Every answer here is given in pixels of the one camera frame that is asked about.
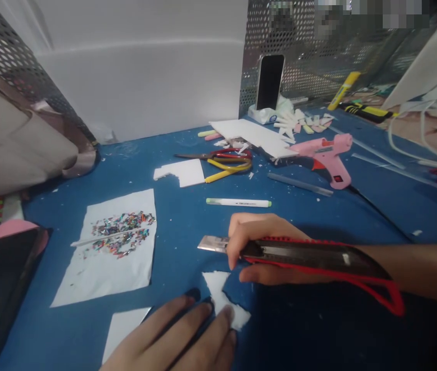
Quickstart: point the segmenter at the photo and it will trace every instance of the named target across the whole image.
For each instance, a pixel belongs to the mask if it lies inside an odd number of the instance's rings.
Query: yellow scissors handle
[[[237,173],[240,171],[245,171],[248,170],[251,167],[251,160],[250,159],[244,159],[244,160],[240,160],[242,162],[242,164],[238,165],[238,166],[227,166],[224,165],[218,161],[212,160],[212,159],[208,159],[207,162],[222,169],[222,170],[228,170],[232,173]]]
[[[234,174],[234,173],[238,173],[238,172],[241,172],[241,171],[245,171],[245,170],[248,170],[249,168],[251,168],[251,160],[250,159],[244,159],[244,163],[242,163],[239,166],[226,166],[226,165],[222,165],[221,163],[216,162],[216,161],[214,161],[212,159],[208,159],[207,162],[211,163],[212,165],[214,165],[214,166],[216,166],[218,168],[221,168],[224,171],[222,171],[220,173],[217,173],[215,175],[211,175],[208,178],[205,178],[205,183],[211,183],[211,182],[214,182],[216,180],[225,178],[228,175],[231,175],[231,174]]]

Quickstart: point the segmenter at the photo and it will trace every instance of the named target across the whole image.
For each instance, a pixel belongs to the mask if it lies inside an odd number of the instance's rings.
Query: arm
[[[309,239],[305,233],[274,214],[234,214],[229,226],[227,255],[229,266],[236,266],[241,250],[249,240],[266,236]],[[437,300],[437,245],[355,246],[387,270],[402,291]],[[330,282],[326,276],[306,275],[293,269],[254,264],[244,268],[242,282],[266,285]]]
[[[356,248],[379,262],[402,291],[437,300],[437,245]]]

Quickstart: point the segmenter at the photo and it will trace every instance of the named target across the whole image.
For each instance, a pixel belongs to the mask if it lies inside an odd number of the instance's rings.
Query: red scissors handle
[[[234,158],[234,159],[244,159],[244,158],[251,158],[251,152],[249,150],[245,150],[242,153],[243,154],[232,154],[232,152],[237,152],[241,150],[240,148],[224,148],[217,151],[213,151],[211,155],[213,157],[218,158]]]

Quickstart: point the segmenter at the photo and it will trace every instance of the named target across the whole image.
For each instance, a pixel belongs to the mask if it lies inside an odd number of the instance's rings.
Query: scissors
[[[248,150],[243,151],[241,154],[233,154],[240,151],[240,148],[224,148],[218,151],[210,152],[209,154],[200,155],[174,155],[175,157],[192,158],[207,160],[208,163],[222,169],[223,171],[215,175],[205,178],[205,183],[211,183],[216,180],[225,178],[228,175],[246,171],[251,168],[253,157]],[[236,166],[226,165],[228,163],[238,163]]]

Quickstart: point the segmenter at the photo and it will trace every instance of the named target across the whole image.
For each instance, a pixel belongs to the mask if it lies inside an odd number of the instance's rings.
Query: white wall
[[[0,0],[105,143],[237,118],[247,0]]]

